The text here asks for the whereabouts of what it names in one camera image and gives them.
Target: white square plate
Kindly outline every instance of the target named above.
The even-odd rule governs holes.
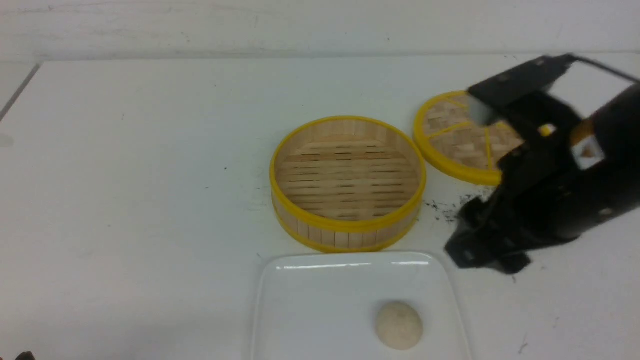
[[[405,351],[375,333],[389,301],[411,305],[424,334]],[[253,360],[470,360],[442,265],[417,252],[291,256],[267,265],[258,292]]]

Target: white table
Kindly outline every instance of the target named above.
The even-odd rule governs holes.
[[[247,359],[264,265],[314,252],[271,209],[277,143],[338,114],[410,132],[429,97],[531,57],[45,63],[0,123],[0,356]],[[640,74],[638,55],[597,58]],[[577,69],[557,93],[590,111],[621,86]],[[428,167],[440,206],[391,248],[445,265],[474,358],[637,358],[640,212],[514,278],[458,270],[454,205],[487,191]]]

